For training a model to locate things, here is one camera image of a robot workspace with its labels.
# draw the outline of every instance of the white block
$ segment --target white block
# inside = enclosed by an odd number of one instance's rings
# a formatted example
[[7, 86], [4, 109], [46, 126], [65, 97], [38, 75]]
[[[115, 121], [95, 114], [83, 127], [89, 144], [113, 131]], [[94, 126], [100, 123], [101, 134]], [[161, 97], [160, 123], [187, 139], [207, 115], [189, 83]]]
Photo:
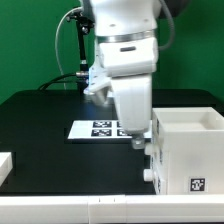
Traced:
[[12, 170], [11, 153], [0, 153], [0, 186]]
[[0, 224], [88, 222], [88, 197], [0, 197]]

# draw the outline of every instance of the black table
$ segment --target black table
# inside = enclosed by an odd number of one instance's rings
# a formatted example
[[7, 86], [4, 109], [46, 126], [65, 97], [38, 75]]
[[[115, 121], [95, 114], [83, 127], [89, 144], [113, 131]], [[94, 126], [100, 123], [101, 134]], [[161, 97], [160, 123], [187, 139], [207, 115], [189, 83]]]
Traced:
[[[223, 105], [200, 90], [154, 90], [154, 107]], [[149, 158], [130, 142], [69, 143], [73, 120], [116, 120], [113, 105], [97, 107], [77, 91], [22, 91], [0, 106], [0, 152], [14, 169], [0, 196], [154, 194], [143, 181]]]

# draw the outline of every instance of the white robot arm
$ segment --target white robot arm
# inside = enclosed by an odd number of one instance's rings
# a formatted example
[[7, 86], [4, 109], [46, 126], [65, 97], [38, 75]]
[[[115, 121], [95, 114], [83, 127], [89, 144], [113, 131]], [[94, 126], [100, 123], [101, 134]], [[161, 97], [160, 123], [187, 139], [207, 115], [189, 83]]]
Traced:
[[152, 109], [151, 75], [158, 60], [155, 30], [161, 1], [90, 0], [90, 5], [95, 63], [89, 70], [86, 92], [103, 105], [111, 90], [121, 125], [133, 137], [133, 148], [144, 148], [143, 134], [150, 127]]

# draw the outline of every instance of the white container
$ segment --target white container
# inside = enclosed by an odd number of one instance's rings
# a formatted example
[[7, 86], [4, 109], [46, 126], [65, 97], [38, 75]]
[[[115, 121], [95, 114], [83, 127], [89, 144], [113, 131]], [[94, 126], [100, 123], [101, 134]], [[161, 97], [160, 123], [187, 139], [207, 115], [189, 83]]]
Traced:
[[153, 110], [157, 194], [224, 194], [224, 118], [212, 108]]

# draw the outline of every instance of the green wall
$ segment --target green wall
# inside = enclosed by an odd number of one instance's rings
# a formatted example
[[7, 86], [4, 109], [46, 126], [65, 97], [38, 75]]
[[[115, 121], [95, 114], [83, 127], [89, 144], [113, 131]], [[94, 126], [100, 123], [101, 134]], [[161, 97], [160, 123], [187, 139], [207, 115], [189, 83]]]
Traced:
[[[1, 0], [0, 103], [20, 90], [36, 89], [60, 75], [55, 59], [55, 31], [61, 17], [78, 0]], [[223, 0], [192, 0], [175, 19], [175, 44], [160, 53], [154, 88], [199, 88], [224, 101]], [[168, 36], [166, 21], [159, 22], [159, 40]], [[93, 61], [92, 35], [86, 38]], [[65, 73], [79, 69], [76, 28], [66, 23], [60, 36]]]

